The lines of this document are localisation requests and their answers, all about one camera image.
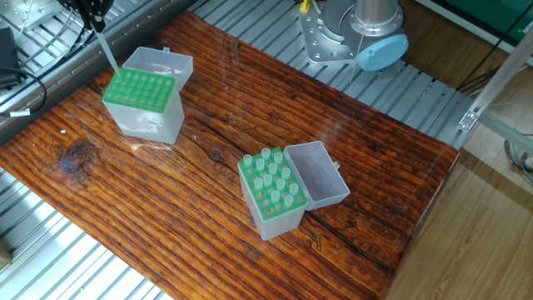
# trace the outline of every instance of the translucent plastic box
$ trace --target translucent plastic box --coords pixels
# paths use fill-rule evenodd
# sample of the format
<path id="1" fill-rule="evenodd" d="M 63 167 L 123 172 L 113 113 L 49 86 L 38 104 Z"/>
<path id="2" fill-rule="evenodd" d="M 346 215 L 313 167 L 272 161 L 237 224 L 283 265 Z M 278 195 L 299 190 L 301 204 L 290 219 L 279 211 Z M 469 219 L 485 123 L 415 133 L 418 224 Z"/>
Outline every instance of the translucent plastic box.
<path id="1" fill-rule="evenodd" d="M 304 211 L 339 203 L 350 190 L 321 142 L 263 149 L 238 163 L 242 194 L 261 238 L 300 224 Z"/>
<path id="2" fill-rule="evenodd" d="M 192 74 L 192 57 L 172 53 L 168 47 L 163 48 L 162 51 L 139 47 L 122 66 L 172 76 L 181 90 Z"/>
<path id="3" fill-rule="evenodd" d="M 307 210 L 337 204 L 350 194 L 337 171 L 339 163 L 331 160 L 322 142 L 287 146 L 284 153 L 307 197 Z"/>
<path id="4" fill-rule="evenodd" d="M 180 89 L 192 74 L 192 57 L 138 48 L 107 86 L 103 103 L 125 135 L 174 143 L 182 127 Z"/>

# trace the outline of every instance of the wooden floor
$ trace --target wooden floor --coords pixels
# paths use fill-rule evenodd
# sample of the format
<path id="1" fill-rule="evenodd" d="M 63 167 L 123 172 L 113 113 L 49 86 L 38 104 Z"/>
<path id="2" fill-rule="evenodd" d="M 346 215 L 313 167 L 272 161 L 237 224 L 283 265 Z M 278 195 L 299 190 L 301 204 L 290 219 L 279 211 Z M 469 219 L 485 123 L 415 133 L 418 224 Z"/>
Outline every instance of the wooden floor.
<path id="1" fill-rule="evenodd" d="M 411 40 L 407 62 L 456 88 L 491 45 L 414 1 L 401 3 Z M 496 51 L 477 74 L 506 56 Z M 532 68 L 515 75 L 496 103 L 533 96 L 531 82 Z M 490 112 L 533 133 L 533 101 Z M 509 164 L 503 142 L 482 125 L 475 129 L 388 299 L 533 298 L 533 187 Z"/>

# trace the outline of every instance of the wooden table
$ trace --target wooden table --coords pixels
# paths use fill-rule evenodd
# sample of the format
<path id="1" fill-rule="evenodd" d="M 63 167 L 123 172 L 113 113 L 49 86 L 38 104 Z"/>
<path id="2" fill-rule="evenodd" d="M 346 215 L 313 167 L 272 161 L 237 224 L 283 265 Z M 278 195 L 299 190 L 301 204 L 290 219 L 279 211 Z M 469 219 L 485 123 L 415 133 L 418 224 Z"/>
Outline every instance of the wooden table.
<path id="1" fill-rule="evenodd" d="M 0 165 L 175 298 L 384 297 L 458 152 L 191 13 L 152 47 L 194 57 L 174 145 L 124 137 L 87 86 L 0 150 Z M 237 162 L 321 140 L 351 194 L 263 242 Z"/>

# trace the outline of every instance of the open box lid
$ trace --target open box lid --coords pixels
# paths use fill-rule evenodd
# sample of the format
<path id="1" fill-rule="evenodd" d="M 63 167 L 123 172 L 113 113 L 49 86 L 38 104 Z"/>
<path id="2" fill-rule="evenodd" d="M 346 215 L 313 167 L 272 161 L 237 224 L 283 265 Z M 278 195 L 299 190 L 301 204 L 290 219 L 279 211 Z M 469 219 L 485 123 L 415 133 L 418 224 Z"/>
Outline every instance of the open box lid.
<path id="1" fill-rule="evenodd" d="M 306 210 L 323 208 L 342 201 L 350 189 L 337 171 L 320 141 L 285 147 L 285 158 L 307 198 Z"/>
<path id="2" fill-rule="evenodd" d="M 174 77 L 181 90 L 192 74 L 192 57 L 172 53 L 169 47 L 138 47 L 122 67 Z"/>

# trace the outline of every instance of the white label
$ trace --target white label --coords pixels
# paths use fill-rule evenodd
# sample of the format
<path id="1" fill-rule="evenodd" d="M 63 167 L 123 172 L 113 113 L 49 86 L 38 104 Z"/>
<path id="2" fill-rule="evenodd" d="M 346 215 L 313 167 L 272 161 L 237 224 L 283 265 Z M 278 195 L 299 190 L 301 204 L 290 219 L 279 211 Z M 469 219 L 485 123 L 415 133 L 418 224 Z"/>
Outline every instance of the white label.
<path id="1" fill-rule="evenodd" d="M 30 115 L 30 110 L 29 108 L 26 108 L 22 111 L 18 111 L 18 112 L 10 112 L 9 113 L 9 117 L 11 118 L 14 118 L 14 117 L 26 117 L 26 116 L 29 116 Z"/>

